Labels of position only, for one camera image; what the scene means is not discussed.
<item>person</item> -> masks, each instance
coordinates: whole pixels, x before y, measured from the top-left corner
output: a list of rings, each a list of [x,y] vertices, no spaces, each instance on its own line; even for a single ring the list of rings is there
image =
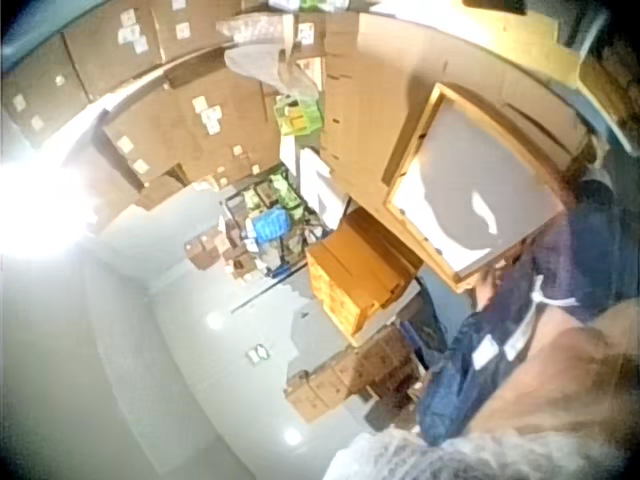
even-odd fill
[[[421,437],[361,436],[325,480],[612,478],[638,438],[637,226],[589,179],[579,204],[475,289],[417,408]]]

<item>white board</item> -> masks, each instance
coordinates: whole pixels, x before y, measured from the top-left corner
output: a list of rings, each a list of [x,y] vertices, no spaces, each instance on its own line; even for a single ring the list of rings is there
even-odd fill
[[[563,210],[528,165],[448,99],[391,203],[461,276]]]

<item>storage room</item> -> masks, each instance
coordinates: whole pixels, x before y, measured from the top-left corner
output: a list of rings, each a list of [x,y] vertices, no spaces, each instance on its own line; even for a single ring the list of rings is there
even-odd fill
[[[10,475],[627,468],[618,3],[24,3],[2,40]]]

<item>wooden frame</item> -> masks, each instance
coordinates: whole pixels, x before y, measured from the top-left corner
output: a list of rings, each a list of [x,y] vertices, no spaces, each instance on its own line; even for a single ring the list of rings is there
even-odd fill
[[[504,249],[495,255],[490,255],[481,267],[464,275],[458,274],[425,238],[424,234],[408,220],[403,212],[393,204],[401,180],[407,174],[410,165],[415,160],[424,139],[427,136],[436,115],[445,101],[452,101],[456,107],[463,110],[478,126],[490,133],[503,147],[510,150],[521,162],[528,165],[542,182],[548,185],[559,203],[566,209],[574,204],[574,197],[564,184],[561,172],[553,160],[529,137],[527,137],[508,117],[502,114],[495,105],[479,95],[457,85],[443,85],[436,83],[431,97],[418,121],[415,132],[409,141],[391,187],[385,197],[385,207],[402,223],[402,225],[420,242],[423,252],[417,252],[424,261],[455,291],[460,292],[472,287],[482,269],[487,265],[499,262],[518,247],[520,242]]]

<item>white wall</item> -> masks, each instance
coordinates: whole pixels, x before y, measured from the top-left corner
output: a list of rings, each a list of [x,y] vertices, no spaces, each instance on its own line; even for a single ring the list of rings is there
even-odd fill
[[[194,268],[152,295],[156,319],[174,359],[202,408],[231,448],[260,480],[320,479],[337,450],[368,428],[365,406],[351,397],[311,425],[305,424],[282,393],[290,362],[299,368],[327,358],[319,350],[334,351],[345,341],[326,315],[317,314],[308,271],[231,313],[264,283],[239,286],[221,265],[199,272]],[[210,312],[222,315],[220,330],[206,322]],[[314,343],[306,362],[299,362],[294,344]],[[246,352],[256,344],[271,352],[256,367]],[[295,428],[303,437],[288,446],[283,434]]]
[[[141,287],[73,250],[2,269],[3,439],[28,478],[250,480]]]

